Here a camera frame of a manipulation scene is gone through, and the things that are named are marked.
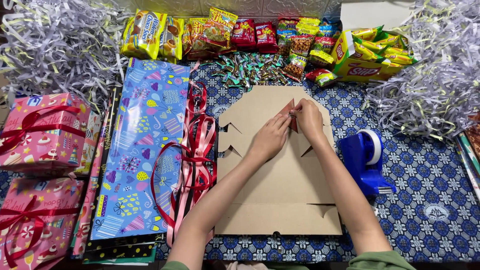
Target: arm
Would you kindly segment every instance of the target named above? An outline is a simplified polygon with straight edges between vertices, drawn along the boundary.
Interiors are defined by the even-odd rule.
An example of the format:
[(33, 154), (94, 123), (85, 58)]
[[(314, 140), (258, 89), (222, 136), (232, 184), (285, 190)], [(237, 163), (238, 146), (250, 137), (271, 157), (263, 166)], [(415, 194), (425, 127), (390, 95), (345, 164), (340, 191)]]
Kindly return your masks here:
[(330, 147), (323, 133), (323, 119), (313, 101), (302, 99), (290, 111), (310, 142), (324, 171), (330, 193), (345, 223), (357, 255), (392, 250), (370, 204)]
[(291, 118), (277, 115), (257, 133), (252, 148), (242, 161), (197, 202), (183, 220), (169, 261), (179, 261), (189, 270), (200, 270), (205, 252), (205, 241), (233, 199), (250, 177), (285, 144)]

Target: blue patterned tablecloth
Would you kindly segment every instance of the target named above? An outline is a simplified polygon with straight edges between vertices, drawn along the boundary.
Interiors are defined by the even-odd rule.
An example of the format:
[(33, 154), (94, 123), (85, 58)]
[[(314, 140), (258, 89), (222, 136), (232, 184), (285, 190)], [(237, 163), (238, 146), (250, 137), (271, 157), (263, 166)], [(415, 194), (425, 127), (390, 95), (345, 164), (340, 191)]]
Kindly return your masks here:
[[(207, 86), (209, 115), (218, 117), (240, 99), (243, 90), (223, 87), (216, 64), (203, 65), (191, 79)], [(368, 110), (362, 110), (363, 91), (355, 84), (319, 88), (307, 80), (294, 83), (330, 112), (335, 143), (357, 130), (372, 129), (382, 137), (384, 176), (394, 183), (395, 194), (376, 198), (378, 220), (394, 248), (409, 262), (480, 261), (480, 208), (456, 147), (438, 140), (395, 135), (382, 130)], [(0, 173), (0, 197), (15, 176)], [(342, 236), (229, 235), (216, 236), (206, 247), (205, 259), (284, 262), (349, 261), (356, 253), (346, 229)], [(166, 259), (165, 243), (157, 258)]]

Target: blue tape dispenser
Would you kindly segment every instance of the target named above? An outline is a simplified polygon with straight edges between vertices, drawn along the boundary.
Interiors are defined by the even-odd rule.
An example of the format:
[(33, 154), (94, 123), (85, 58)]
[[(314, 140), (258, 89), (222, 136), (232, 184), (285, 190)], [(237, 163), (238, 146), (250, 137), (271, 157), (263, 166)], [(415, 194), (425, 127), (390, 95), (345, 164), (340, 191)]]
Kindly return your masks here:
[(365, 196), (396, 192), (395, 186), (387, 182), (382, 174), (384, 145), (377, 133), (360, 129), (355, 135), (338, 142), (345, 167)]

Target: shredded paper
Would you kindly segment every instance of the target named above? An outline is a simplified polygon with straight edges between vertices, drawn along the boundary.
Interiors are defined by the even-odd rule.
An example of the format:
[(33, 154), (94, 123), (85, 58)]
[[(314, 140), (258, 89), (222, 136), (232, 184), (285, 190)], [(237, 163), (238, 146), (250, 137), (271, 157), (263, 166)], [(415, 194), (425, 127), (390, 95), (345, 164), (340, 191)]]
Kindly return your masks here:
[(409, 135), (453, 138), (472, 126), (480, 104), (480, 1), (426, 0), (394, 31), (421, 61), (367, 89), (366, 107), (383, 128)]
[(3, 16), (7, 44), (0, 68), (18, 94), (74, 93), (102, 111), (109, 92), (123, 82), (120, 56), (126, 21), (134, 14), (106, 1), (13, 0), (15, 13)]

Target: green sleeve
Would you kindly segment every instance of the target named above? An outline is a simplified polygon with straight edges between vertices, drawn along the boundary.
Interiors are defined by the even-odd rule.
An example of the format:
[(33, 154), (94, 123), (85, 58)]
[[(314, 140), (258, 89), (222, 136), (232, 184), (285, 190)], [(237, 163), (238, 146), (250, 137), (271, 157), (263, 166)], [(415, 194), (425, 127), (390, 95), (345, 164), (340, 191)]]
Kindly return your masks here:
[(396, 251), (365, 252), (348, 262), (347, 270), (415, 270)]
[(179, 261), (169, 261), (161, 270), (188, 270), (188, 267)]

